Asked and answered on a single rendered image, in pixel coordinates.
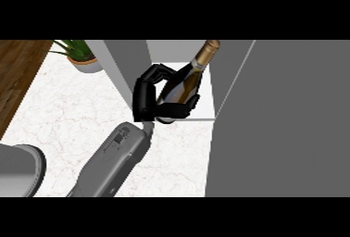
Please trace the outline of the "white open cabinet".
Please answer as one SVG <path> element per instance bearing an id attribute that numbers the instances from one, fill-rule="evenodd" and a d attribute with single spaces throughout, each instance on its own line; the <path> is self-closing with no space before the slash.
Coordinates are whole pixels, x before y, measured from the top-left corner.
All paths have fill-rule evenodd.
<path id="1" fill-rule="evenodd" d="M 102 68 L 131 105 L 134 83 L 153 63 L 180 69 L 193 59 L 204 40 L 87 40 Z M 254 40 L 221 40 L 199 86 L 199 100 L 184 121 L 214 121 L 245 66 Z"/>

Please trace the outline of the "dark wine bottle gold neck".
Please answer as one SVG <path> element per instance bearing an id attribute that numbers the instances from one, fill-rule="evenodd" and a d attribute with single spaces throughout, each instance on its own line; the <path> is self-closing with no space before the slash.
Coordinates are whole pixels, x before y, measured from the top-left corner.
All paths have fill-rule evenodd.
<path id="1" fill-rule="evenodd" d="M 156 99 L 161 112 L 156 120 L 171 124 L 189 116 L 199 99 L 198 89 L 205 68 L 220 47 L 218 40 L 207 40 L 189 64 L 168 79 Z"/>

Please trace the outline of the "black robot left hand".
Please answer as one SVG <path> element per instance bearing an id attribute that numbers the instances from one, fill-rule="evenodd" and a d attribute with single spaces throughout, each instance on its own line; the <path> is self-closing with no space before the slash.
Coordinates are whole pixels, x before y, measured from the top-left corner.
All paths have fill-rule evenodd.
<path id="1" fill-rule="evenodd" d="M 162 64 L 153 64 L 137 78 L 133 91 L 133 116 L 134 122 L 155 121 L 156 99 L 168 79 L 174 76 L 173 70 Z"/>

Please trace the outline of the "pale grey rounded appliance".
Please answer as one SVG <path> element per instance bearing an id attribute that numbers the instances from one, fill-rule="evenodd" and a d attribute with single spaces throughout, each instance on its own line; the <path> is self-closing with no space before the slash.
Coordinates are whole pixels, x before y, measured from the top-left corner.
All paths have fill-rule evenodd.
<path id="1" fill-rule="evenodd" d="M 29 144 L 0 143 L 0 197 L 32 197 L 46 175 L 46 155 Z"/>

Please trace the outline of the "dark grey cabinet door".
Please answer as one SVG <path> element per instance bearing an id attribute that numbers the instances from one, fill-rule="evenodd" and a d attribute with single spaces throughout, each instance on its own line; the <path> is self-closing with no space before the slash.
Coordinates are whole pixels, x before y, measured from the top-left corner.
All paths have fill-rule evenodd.
<path id="1" fill-rule="evenodd" d="M 350 41 L 254 44 L 212 125 L 207 196 L 350 196 Z"/>

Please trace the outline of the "green plant in grey pot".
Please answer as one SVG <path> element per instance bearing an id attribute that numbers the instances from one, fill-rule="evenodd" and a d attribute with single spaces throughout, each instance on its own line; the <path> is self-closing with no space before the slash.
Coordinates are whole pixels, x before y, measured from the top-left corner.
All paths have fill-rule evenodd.
<path id="1" fill-rule="evenodd" d="M 102 71 L 100 62 L 84 40 L 53 40 L 53 43 L 62 47 L 63 51 L 50 52 L 63 55 L 80 72 L 96 73 Z"/>

